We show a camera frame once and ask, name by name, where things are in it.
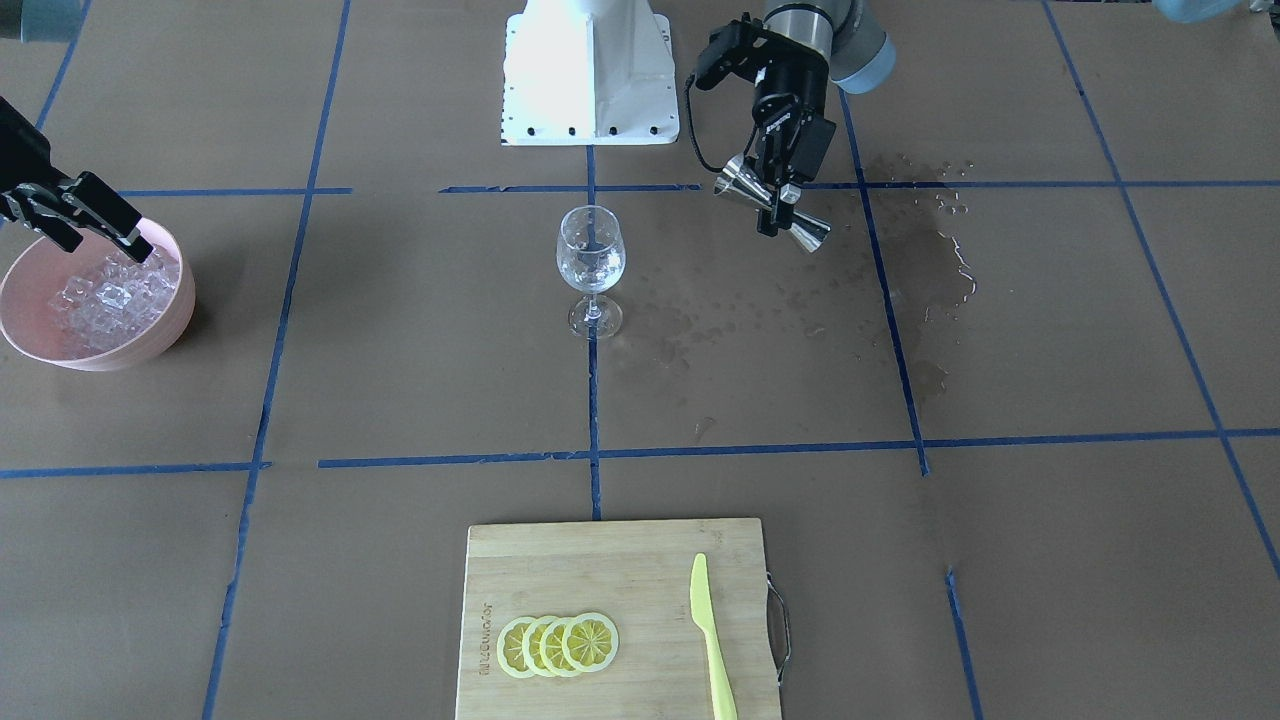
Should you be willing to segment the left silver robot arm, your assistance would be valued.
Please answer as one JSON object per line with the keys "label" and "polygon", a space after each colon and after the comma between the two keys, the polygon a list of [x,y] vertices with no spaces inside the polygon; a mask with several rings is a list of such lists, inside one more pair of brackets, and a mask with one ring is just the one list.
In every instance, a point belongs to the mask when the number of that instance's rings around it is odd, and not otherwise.
{"label": "left silver robot arm", "polygon": [[719,167],[714,195],[753,209],[760,234],[785,232],[817,251],[831,227],[796,205],[835,137],[828,88],[867,94],[895,63],[893,41],[864,1],[768,1],[763,15],[721,26],[690,81],[710,90],[736,76],[754,96],[748,145]]}

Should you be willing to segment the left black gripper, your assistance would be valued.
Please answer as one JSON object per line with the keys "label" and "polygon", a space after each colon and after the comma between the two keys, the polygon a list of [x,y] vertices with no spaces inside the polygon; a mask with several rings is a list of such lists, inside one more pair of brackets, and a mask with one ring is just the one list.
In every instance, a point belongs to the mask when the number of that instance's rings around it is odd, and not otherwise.
{"label": "left black gripper", "polygon": [[755,127],[744,150],[728,160],[728,183],[764,191],[756,232],[776,237],[794,228],[795,204],[804,184],[818,177],[835,137],[836,124],[826,118],[828,63],[820,56],[773,56],[748,78]]}

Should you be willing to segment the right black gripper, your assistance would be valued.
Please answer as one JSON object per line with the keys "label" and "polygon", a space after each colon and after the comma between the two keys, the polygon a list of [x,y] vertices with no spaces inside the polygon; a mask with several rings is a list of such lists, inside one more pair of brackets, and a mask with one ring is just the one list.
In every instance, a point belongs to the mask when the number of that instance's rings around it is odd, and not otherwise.
{"label": "right black gripper", "polygon": [[[68,190],[68,204],[63,199]],[[5,97],[1,99],[3,215],[41,233],[64,252],[83,242],[73,227],[110,240],[133,263],[154,246],[140,231],[141,213],[92,172],[74,181],[51,160],[49,140]]]}

